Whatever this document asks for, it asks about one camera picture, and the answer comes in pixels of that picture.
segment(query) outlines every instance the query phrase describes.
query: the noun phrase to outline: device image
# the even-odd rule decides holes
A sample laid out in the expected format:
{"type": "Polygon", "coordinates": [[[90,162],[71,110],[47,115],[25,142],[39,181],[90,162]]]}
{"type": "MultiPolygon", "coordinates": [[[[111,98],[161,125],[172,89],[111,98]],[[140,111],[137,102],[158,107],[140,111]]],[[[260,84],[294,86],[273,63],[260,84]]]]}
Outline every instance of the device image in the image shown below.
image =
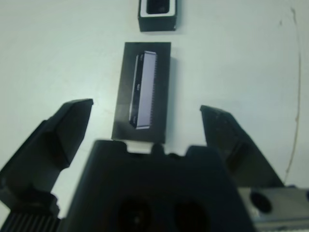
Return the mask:
{"type": "Polygon", "coordinates": [[[155,91],[156,52],[136,56],[129,122],[137,130],[149,129],[155,91]]]}
{"type": "Polygon", "coordinates": [[[147,13],[166,14],[169,12],[169,0],[148,0],[147,13]]]}

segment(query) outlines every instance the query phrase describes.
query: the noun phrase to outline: table surface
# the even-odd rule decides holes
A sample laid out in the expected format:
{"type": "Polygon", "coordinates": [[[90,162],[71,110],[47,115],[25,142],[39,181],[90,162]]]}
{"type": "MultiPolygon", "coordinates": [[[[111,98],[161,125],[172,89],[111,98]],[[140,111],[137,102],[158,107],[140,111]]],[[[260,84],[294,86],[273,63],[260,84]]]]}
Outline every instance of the table surface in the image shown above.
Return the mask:
{"type": "Polygon", "coordinates": [[[93,142],[111,138],[125,42],[172,42],[166,152],[205,145],[199,108],[222,108],[286,184],[308,188],[308,12],[307,0],[179,0],[176,31],[141,33],[137,0],[0,0],[0,168],[61,104],[93,98],[52,191],[65,216],[93,142]]]}

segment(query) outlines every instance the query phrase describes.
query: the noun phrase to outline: small black box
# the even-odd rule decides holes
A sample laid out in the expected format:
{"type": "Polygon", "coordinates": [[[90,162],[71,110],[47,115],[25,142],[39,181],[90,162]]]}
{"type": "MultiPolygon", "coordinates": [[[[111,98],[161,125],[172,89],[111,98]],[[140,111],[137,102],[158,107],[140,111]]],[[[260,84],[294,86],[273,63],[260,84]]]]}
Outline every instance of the small black box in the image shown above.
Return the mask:
{"type": "Polygon", "coordinates": [[[112,139],[165,142],[171,43],[126,43],[112,139]]]}
{"type": "Polygon", "coordinates": [[[177,0],[140,0],[140,31],[176,30],[177,0]]]}

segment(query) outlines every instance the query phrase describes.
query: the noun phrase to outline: black box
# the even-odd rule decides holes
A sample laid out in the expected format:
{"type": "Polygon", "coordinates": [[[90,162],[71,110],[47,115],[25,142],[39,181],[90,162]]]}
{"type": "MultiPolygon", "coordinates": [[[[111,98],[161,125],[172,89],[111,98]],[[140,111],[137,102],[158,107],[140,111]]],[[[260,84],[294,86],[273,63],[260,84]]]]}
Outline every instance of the black box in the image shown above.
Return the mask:
{"type": "Polygon", "coordinates": [[[140,31],[176,30],[177,0],[140,0],[140,31]]]}
{"type": "Polygon", "coordinates": [[[112,139],[165,142],[171,43],[126,43],[112,139]]]}

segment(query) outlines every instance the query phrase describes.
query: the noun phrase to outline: circular hole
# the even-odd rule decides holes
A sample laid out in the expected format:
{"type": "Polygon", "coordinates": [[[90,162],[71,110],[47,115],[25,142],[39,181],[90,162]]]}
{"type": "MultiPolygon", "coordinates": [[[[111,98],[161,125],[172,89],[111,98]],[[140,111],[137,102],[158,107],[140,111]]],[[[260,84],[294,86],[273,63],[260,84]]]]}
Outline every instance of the circular hole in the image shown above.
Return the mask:
{"type": "Polygon", "coordinates": [[[175,223],[180,232],[208,232],[209,218],[197,203],[180,203],[175,206],[175,223]]]}
{"type": "Polygon", "coordinates": [[[256,208],[258,208],[258,210],[260,210],[263,213],[270,213],[272,210],[272,206],[270,201],[267,199],[266,196],[264,196],[261,193],[258,192],[252,192],[250,194],[250,199],[252,201],[252,203],[254,204],[254,206],[256,208]]]}
{"type": "Polygon", "coordinates": [[[118,212],[120,230],[123,232],[144,232],[151,222],[148,204],[139,199],[125,200],[118,212]]]}

